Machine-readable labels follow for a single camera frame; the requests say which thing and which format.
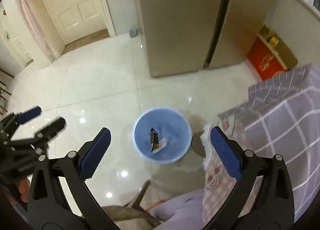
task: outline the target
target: refrigerator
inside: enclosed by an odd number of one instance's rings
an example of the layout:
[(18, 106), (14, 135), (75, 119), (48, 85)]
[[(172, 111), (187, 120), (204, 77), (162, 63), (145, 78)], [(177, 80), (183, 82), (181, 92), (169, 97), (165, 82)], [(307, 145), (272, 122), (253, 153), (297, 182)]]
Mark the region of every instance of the refrigerator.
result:
[(153, 77), (246, 59), (277, 0), (136, 0)]

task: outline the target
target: hand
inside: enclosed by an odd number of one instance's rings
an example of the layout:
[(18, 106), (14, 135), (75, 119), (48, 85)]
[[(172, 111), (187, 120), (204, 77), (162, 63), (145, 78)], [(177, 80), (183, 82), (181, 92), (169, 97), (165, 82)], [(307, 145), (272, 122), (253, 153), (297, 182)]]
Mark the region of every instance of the hand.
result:
[(21, 200), (25, 203), (28, 203), (29, 190), (30, 190), (30, 182), (29, 182), (28, 178), (24, 178), (19, 181), (18, 189), (21, 194)]
[[(30, 182), (28, 178), (24, 178), (17, 182), (17, 188), (19, 189), (19, 192), (21, 194), (21, 200), (25, 203), (28, 202), (29, 198), (29, 190), (30, 190)], [(8, 191), (8, 189), (3, 189), (3, 192), (7, 199), (9, 200), (10, 204), (15, 205), (17, 201), (15, 198), (11, 195), (11, 193)]]

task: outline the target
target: purple pants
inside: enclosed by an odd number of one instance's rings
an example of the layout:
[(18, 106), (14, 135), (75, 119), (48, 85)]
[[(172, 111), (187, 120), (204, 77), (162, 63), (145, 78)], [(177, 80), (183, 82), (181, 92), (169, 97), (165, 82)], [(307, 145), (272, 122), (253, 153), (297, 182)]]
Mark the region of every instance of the purple pants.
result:
[(154, 230), (201, 230), (203, 189), (175, 197), (154, 207), (150, 214), (165, 221)]

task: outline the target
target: curtain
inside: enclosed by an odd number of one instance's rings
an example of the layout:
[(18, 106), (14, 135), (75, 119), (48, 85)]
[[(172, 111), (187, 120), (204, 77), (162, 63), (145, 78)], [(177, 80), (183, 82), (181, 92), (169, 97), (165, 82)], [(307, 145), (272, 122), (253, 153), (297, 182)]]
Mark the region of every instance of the curtain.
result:
[(21, 0), (20, 9), (22, 12), (22, 16), (27, 23), (30, 33), (32, 34), (34, 40), (41, 48), (42, 52), (46, 55), (46, 57), (50, 60), (53, 57), (52, 51), (49, 48), (46, 37), (36, 20), (36, 17), (32, 10), (32, 5), (30, 0)]

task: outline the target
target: chair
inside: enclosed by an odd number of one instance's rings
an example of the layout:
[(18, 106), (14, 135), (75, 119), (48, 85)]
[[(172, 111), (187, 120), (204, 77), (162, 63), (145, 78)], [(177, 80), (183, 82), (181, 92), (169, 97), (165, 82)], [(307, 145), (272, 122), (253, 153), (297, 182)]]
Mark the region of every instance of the chair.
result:
[(102, 207), (103, 211), (121, 230), (151, 230), (161, 224), (160, 220), (149, 215), (140, 206), (150, 183), (151, 181), (147, 180), (134, 198), (124, 206)]
[[(0, 87), (0, 98), (2, 98), (2, 99), (4, 99), (5, 101), (7, 101), (7, 99), (5, 99), (4, 96), (2, 95), (2, 93), (4, 93), (4, 92), (7, 93), (8, 95), (11, 95), (11, 93), (9, 93), (7, 90), (5, 90), (5, 89), (3, 89), (2, 87)], [(6, 110), (3, 106), (0, 105), (0, 108), (1, 108), (2, 110), (4, 110), (5, 112), (7, 112), (7, 110)]]

